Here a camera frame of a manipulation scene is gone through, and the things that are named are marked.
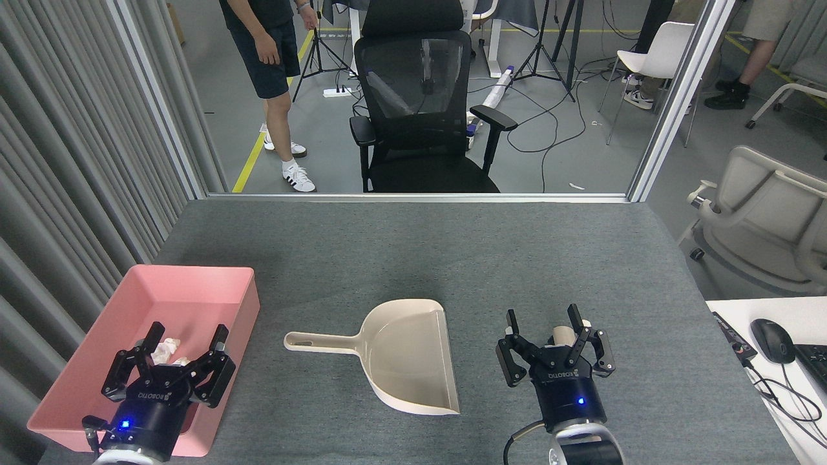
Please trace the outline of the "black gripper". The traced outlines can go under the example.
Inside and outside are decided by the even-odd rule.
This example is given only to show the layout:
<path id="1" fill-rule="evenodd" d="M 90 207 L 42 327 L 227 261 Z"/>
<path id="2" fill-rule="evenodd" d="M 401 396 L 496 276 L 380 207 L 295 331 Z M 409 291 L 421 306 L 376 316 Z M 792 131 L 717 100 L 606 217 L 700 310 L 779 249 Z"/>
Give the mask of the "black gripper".
<path id="1" fill-rule="evenodd" d="M 169 457 L 190 401 L 216 408 L 224 396 L 236 370 L 235 362 L 225 352 L 229 330 L 224 324 L 216 327 L 209 350 L 181 367 L 173 383 L 147 385 L 136 380 L 127 388 L 135 367 L 147 383 L 154 382 L 152 354 L 164 332 L 165 327 L 154 322 L 139 344 L 116 353 L 101 388 L 104 397 L 120 404 L 111 431 L 103 437 L 104 450 L 120 448 L 147 456 Z"/>
<path id="2" fill-rule="evenodd" d="M 532 344 L 519 334 L 513 309 L 506 313 L 506 335 L 499 339 L 496 347 L 500 367 L 510 388 L 525 380 L 527 374 L 531 377 L 547 433 L 587 420 L 605 423 L 607 415 L 591 377 L 592 368 L 600 377 L 608 377 L 616 368 L 608 334 L 594 329 L 590 323 L 583 323 L 576 304 L 570 304 L 567 312 L 575 333 L 575 341 L 568 351 L 567 365 L 560 361 L 550 368 L 550 350 Z M 588 342 L 596 353 L 596 362 L 592 367 L 581 356 Z M 530 370 L 514 362 L 510 353 L 512 350 L 529 363 Z"/>

